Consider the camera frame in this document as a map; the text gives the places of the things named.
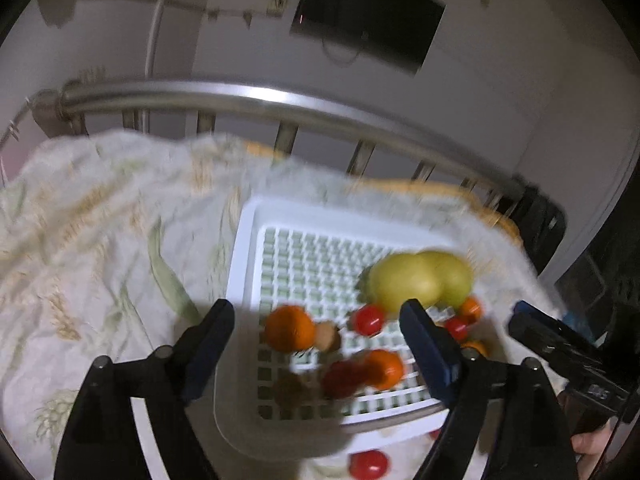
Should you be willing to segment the person's right hand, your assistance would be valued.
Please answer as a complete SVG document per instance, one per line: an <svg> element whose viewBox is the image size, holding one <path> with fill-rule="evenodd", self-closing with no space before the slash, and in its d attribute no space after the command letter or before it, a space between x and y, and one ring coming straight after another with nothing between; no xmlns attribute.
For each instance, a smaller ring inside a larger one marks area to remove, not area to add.
<svg viewBox="0 0 640 480"><path fill-rule="evenodd" d="M585 457L600 456L612 436L611 422L612 420L608 420L597 430L584 432L583 434L574 434L574 436L570 438L574 452Z"/></svg>

